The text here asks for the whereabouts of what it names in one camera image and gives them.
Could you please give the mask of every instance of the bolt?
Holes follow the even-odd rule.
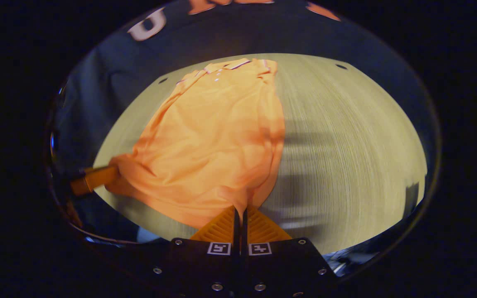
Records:
[[[221,285],[221,284],[213,284],[213,285],[211,286],[211,288],[212,288],[213,290],[215,290],[215,291],[222,291],[223,288],[224,288],[224,286]]]
[[[266,285],[265,284],[258,284],[254,287],[255,291],[261,292],[263,290],[266,290]]]

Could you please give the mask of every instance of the table surface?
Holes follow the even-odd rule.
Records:
[[[346,62],[288,53],[214,59],[162,75],[113,125],[94,166],[132,152],[148,121],[185,74],[210,62],[244,57],[278,63],[276,89],[286,134],[277,183],[260,211],[290,236],[308,237],[320,253],[330,253],[372,238],[402,219],[407,187],[418,183],[417,203],[422,200],[424,151],[395,100]],[[164,239],[189,238],[197,231],[104,186],[95,192]]]

